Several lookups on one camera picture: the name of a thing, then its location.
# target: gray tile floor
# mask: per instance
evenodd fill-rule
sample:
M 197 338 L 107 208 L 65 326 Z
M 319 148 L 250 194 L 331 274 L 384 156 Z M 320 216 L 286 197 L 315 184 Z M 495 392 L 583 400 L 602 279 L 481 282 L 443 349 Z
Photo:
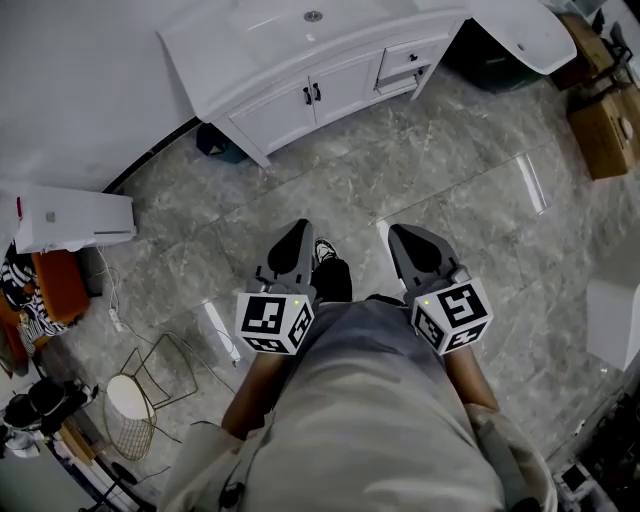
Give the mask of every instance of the gray tile floor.
M 194 148 L 194 133 L 155 157 L 124 185 L 139 236 L 104 251 L 120 279 L 119 311 L 147 339 L 167 330 L 184 337 L 223 381 L 189 354 L 200 391 L 159 411 L 158 425 L 181 438 L 193 421 L 220 421 L 250 359 L 240 345 L 247 360 L 231 364 L 221 325 L 233 332 L 234 294 L 272 230 L 310 219 L 317 235 L 336 242 L 356 298 L 365 298 L 402 293 L 381 234 L 408 222 L 451 240 L 482 277 L 496 318 L 476 353 L 504 411 L 551 455 L 628 378 L 585 351 L 585 287 L 640 204 L 637 174 L 589 179 L 564 112 L 546 81 L 494 96 L 441 67 L 418 101 L 401 96 L 339 120 L 276 152 L 269 169 L 209 160 Z M 527 163 L 541 214 L 523 177 Z M 45 355 L 104 389 L 134 347 L 144 353 L 149 345 L 115 329 L 110 284 L 99 279 L 105 296 Z M 151 366 L 161 383 L 186 387 L 170 344 Z M 85 412 L 103 432 L 100 402 Z M 127 467 L 155 473 L 177 448 L 158 432 L 149 455 Z M 155 499 L 165 477 L 139 492 Z

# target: marble floor tile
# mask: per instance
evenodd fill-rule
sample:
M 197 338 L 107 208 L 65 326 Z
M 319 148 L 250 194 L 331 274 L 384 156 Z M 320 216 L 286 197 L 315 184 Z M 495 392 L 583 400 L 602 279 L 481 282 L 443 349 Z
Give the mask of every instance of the marble floor tile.
M 485 170 L 452 112 L 352 151 L 340 160 L 375 218 L 384 218 Z
M 495 101 L 489 112 L 468 112 L 471 137 L 486 168 L 500 165 L 549 140 L 535 112 L 510 101 Z
M 561 313 L 562 324 L 571 318 L 570 309 Z M 575 316 L 571 321 L 574 329 L 570 335 L 569 350 L 550 357 L 547 367 L 527 382 L 527 386 L 514 389 L 506 401 L 505 413 L 517 418 L 526 435 L 535 443 L 544 456 L 550 456 L 570 436 L 567 431 L 577 430 L 594 408 L 618 388 L 622 372 L 608 367 L 594 356 L 586 353 L 580 325 L 584 318 Z M 548 346 L 562 347 L 557 335 L 547 340 Z M 521 404 L 526 400 L 529 411 Z
M 529 285 L 560 263 L 564 257 L 563 225 L 555 209 L 548 209 L 537 219 L 511 235 L 522 279 Z
M 160 244 L 143 237 L 136 237 L 121 244 L 101 247 L 100 250 L 109 268 L 115 269 L 121 279 L 129 276 L 139 262 L 149 261 L 162 252 Z
M 339 240 L 369 225 L 374 216 L 354 186 L 353 169 L 331 160 L 225 216 L 220 240 L 237 275 L 247 278 L 270 234 L 300 218 L 314 235 Z
M 123 185 L 134 199 L 138 240 L 167 249 L 307 169 L 274 159 L 268 169 L 247 158 L 229 164 L 196 147 L 197 128 L 179 138 Z
M 395 297 L 404 292 L 388 250 L 384 222 L 367 226 L 335 243 L 338 255 L 349 264 L 354 300 L 374 294 Z
M 624 177 L 625 185 L 636 212 L 640 212 L 640 166 L 636 166 Z
M 439 194 L 460 257 L 509 235 L 537 217 L 522 170 L 509 160 Z
M 576 215 L 582 214 L 579 236 L 585 241 L 578 250 L 595 260 L 604 259 L 626 236 L 637 220 L 628 190 L 621 180 L 600 180 L 580 191 Z
M 206 226 L 167 251 L 141 260 L 123 279 L 122 314 L 135 329 L 156 326 L 238 286 L 218 226 Z
M 483 285 L 492 305 L 509 301 L 524 288 L 523 278 L 518 265 L 513 241 L 503 237 L 491 243 L 487 249 L 468 251 L 460 256 L 458 242 L 447 224 L 437 198 L 432 197 L 402 210 L 395 215 L 378 222 L 386 229 L 393 224 L 411 224 L 424 227 L 447 240 L 458 252 L 461 262 L 469 268 L 471 274 L 482 278 Z
M 567 121 L 568 93 L 559 92 L 550 79 L 540 80 L 525 91 L 530 94 L 529 105 L 546 126 L 550 139 L 572 134 Z
M 503 386 L 508 390 L 515 383 L 522 385 L 536 373 L 535 360 L 529 359 L 531 347 L 544 334 L 544 318 L 556 297 L 552 284 L 535 283 L 509 300 L 492 300 L 494 320 L 475 350 L 486 365 L 487 378 L 498 390 Z
M 170 331 L 184 339 L 213 369 L 222 385 L 234 392 L 239 389 L 255 357 L 255 353 L 235 336 L 235 308 L 239 291 L 244 290 L 238 289 L 213 299 L 158 326 L 159 331 Z M 228 348 L 232 346 L 240 357 L 235 362 Z M 189 349 L 183 352 L 193 368 L 197 369 L 197 375 L 216 380 Z
M 581 170 L 577 170 L 568 161 L 568 155 L 565 156 L 567 146 L 568 142 L 561 146 L 560 141 L 554 139 L 523 155 L 525 163 L 530 166 L 533 180 L 539 186 L 545 209 L 571 201 L 579 184 L 584 183 L 587 178 L 586 175 L 578 175 Z

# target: brown box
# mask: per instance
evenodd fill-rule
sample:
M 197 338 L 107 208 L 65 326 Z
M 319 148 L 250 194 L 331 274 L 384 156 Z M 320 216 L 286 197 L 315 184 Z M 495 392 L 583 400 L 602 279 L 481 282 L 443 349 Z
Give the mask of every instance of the brown box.
M 71 418 L 64 420 L 59 432 L 71 453 L 80 459 L 85 466 L 91 466 L 96 454 L 89 446 L 89 443 L 84 440 L 82 434 L 78 432 Z
M 563 14 L 560 21 L 567 28 L 578 50 L 578 55 L 551 74 L 558 89 L 564 90 L 590 80 L 614 65 L 607 47 L 591 26 L 575 14 Z
M 621 176 L 640 159 L 640 97 L 628 88 L 569 114 L 594 180 Z

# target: beige jacket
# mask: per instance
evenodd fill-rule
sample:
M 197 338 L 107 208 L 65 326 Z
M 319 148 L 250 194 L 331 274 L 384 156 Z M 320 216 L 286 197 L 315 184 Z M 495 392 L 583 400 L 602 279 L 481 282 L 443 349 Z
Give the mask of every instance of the beige jacket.
M 503 415 L 465 411 L 433 361 L 425 369 L 367 351 L 305 358 L 265 427 L 246 442 L 192 425 L 158 510 L 506 510 L 503 482 L 476 435 L 490 422 L 530 494 L 555 511 L 542 457 Z

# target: cabinet drawer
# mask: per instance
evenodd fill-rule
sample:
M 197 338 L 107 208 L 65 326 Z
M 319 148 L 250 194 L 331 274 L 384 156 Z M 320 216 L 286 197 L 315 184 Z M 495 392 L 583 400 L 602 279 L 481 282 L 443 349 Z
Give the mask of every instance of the cabinet drawer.
M 447 36 L 448 34 L 443 34 L 442 37 L 421 39 L 387 48 L 378 78 L 387 78 L 431 64 L 434 54 Z

